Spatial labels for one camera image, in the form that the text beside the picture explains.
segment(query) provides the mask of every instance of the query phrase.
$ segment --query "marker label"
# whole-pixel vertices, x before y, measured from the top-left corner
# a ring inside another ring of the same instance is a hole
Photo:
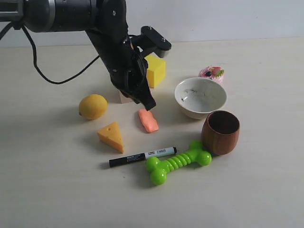
[[[162,157],[173,154],[175,154],[174,147],[144,153],[146,159],[150,157]]]

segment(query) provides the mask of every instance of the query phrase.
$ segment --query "bowl rim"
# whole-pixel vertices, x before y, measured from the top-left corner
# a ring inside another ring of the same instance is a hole
[[[225,100],[224,100],[223,104],[222,104],[220,107],[218,107],[217,109],[214,109],[214,110],[208,111],[208,112],[198,112],[198,111],[194,111],[194,110],[188,109],[188,108],[186,108],[185,106],[183,106],[180,102],[178,102],[178,99],[177,99],[177,97],[176,97],[176,96],[177,96],[177,95],[176,95],[176,91],[177,91],[178,87],[179,87],[182,83],[184,83],[185,81],[189,81],[189,80],[203,80],[203,81],[209,81],[209,82],[211,82],[211,83],[213,83],[213,84],[216,84],[216,86],[218,86],[220,89],[222,89],[223,92],[224,92],[224,94],[225,94]],[[179,106],[181,106],[182,108],[184,108],[184,109],[186,109],[186,110],[188,110],[188,111],[190,111],[190,112],[197,113],[197,114],[210,114],[210,113],[212,113],[212,112],[214,112],[214,111],[216,111],[216,110],[218,110],[218,109],[221,109],[221,108],[226,104],[226,102],[227,102],[227,92],[226,92],[226,90],[224,89],[224,87],[223,87],[222,85],[220,85],[219,83],[217,83],[217,82],[215,82],[215,81],[213,81],[213,80],[211,80],[211,79],[204,78],[204,77],[189,77],[189,78],[186,78],[186,79],[182,80],[181,82],[179,82],[179,83],[176,85],[176,87],[175,87],[175,89],[174,89],[174,98],[175,98],[175,101],[179,104]]]

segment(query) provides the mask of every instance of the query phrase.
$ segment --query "lemon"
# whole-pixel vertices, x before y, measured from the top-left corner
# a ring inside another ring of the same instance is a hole
[[[79,114],[88,120],[95,120],[105,114],[108,108],[107,100],[98,94],[91,94],[79,103]]]

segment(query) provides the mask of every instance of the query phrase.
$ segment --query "yellow cube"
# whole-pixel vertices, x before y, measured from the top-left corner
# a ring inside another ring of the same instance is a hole
[[[145,57],[149,67],[147,80],[150,88],[155,88],[166,77],[166,61],[152,54]]]

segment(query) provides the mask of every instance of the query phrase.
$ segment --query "white wall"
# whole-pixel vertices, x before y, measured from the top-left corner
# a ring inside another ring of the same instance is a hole
[[[126,1],[130,33],[152,25],[172,42],[304,36],[304,0]],[[84,32],[33,34],[33,39],[38,46],[90,44]],[[0,47],[28,45],[22,31],[10,31],[0,42]]]

